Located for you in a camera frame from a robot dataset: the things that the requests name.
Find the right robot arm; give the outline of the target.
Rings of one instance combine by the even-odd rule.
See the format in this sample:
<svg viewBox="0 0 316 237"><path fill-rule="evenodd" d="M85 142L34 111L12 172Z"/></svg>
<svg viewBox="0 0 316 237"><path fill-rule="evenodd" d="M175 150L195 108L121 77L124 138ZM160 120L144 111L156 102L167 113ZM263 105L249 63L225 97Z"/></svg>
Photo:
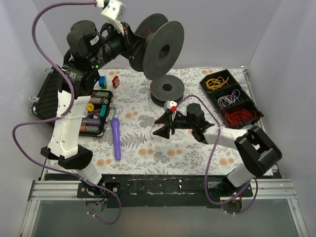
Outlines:
<svg viewBox="0 0 316 237"><path fill-rule="evenodd" d="M246 182L264 175L282 158L280 149L258 126L249 129L216 127L205 119L199 104L189 104L185 115L177 111L175 105L173 101L166 103L164 114L155 121L155 124L162 127L154 131L154 135L169 139L177 129L191 129L198 142L220 145L239 152L242 164L214 188L221 195L237 195Z"/></svg>

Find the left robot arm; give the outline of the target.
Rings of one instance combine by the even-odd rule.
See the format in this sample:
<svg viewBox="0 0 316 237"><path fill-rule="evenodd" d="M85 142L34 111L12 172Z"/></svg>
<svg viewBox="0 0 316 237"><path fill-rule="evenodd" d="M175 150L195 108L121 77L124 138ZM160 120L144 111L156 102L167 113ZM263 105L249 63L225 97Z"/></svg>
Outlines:
<svg viewBox="0 0 316 237"><path fill-rule="evenodd" d="M105 23L101 30L107 31L106 37L89 20L71 26L67 35L70 48L64 64L54 68L61 77L56 122L51 141L40 152L49 160L57 160L62 168L75 170L86 183L89 194L96 198L104 194L105 185L92 163L93 152L78 144L84 112L100 77L99 68L119 55L133 58L145 44L147 34L139 29L133 32L127 23L123 23L123 33L109 23Z"/></svg>

